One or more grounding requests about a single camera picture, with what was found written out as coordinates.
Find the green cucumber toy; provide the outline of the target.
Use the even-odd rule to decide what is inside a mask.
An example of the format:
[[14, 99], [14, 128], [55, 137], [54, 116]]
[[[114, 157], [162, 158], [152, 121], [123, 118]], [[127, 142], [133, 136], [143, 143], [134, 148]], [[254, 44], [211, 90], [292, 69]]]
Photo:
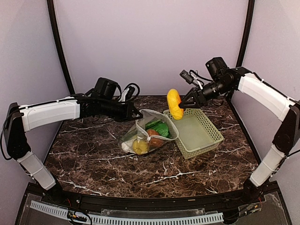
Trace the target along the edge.
[[145, 129], [151, 129], [152, 127], [154, 127], [155, 125], [157, 125], [159, 123], [161, 123], [161, 120], [150, 121], [145, 125]]

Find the clear zip top bag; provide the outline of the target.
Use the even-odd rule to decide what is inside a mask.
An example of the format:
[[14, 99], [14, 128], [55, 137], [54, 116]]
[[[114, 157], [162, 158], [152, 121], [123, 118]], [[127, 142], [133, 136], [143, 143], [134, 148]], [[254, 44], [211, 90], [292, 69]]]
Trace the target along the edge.
[[167, 115], [150, 109], [142, 109], [140, 113], [143, 117], [135, 121], [118, 143], [122, 151], [144, 155], [179, 137], [178, 129]]

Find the green bok choy toy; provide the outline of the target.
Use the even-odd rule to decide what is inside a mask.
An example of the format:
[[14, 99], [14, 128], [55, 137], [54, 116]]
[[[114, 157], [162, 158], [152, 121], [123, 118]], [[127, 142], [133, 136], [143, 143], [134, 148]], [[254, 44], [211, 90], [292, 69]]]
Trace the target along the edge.
[[169, 127], [163, 121], [161, 121], [161, 123], [155, 125], [151, 129], [157, 131], [160, 134], [160, 136], [162, 136], [162, 137], [169, 137], [169, 134], [170, 134]]

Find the yellow round bun toy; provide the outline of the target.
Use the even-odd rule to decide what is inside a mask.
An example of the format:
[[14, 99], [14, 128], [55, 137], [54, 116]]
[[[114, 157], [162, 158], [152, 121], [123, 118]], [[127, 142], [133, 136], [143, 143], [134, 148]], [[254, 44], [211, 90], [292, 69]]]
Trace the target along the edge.
[[149, 150], [149, 144], [145, 140], [135, 140], [132, 144], [133, 151], [138, 155], [146, 154]]

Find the brown potato toy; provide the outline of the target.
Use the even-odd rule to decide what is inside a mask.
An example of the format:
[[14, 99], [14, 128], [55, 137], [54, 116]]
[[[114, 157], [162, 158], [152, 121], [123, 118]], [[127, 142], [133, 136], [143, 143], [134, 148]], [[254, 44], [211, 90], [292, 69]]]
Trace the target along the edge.
[[159, 148], [164, 144], [164, 141], [162, 139], [153, 137], [154, 135], [160, 136], [160, 134], [157, 131], [153, 129], [148, 129], [147, 133], [151, 138], [149, 141], [150, 148]]

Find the beige plastic basket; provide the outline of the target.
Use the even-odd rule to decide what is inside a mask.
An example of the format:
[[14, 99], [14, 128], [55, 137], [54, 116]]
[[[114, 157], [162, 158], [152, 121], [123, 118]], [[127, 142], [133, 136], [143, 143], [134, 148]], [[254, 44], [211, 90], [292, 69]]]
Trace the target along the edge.
[[164, 114], [179, 132], [175, 140], [185, 159], [190, 159], [218, 148], [224, 137], [200, 109], [186, 109], [183, 118], [175, 120], [169, 110]]

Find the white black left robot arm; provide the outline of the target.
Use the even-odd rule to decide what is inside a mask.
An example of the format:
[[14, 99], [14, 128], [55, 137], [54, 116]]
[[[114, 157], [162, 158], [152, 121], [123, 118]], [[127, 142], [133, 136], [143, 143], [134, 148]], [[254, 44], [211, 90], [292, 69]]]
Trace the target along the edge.
[[142, 114], [134, 106], [139, 94], [136, 83], [122, 90], [117, 82], [100, 77], [86, 93], [32, 105], [11, 103], [0, 133], [1, 153], [5, 160], [18, 162], [55, 204], [63, 204], [66, 193], [30, 147], [27, 134], [54, 123], [87, 117], [106, 116], [116, 122], [141, 119]]

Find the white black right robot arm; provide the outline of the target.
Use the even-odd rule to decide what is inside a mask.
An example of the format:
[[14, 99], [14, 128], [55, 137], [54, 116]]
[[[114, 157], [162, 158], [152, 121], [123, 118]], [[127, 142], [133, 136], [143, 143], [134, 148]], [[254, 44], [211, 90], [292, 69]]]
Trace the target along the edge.
[[195, 85], [182, 99], [179, 107], [201, 108], [208, 101], [234, 92], [245, 94], [274, 120], [270, 122], [270, 149], [258, 167], [245, 180], [239, 199], [250, 203], [263, 191], [268, 180], [279, 172], [300, 139], [300, 103], [272, 87], [259, 75], [245, 67], [228, 67], [223, 58], [216, 57], [206, 63], [211, 76], [205, 85]]

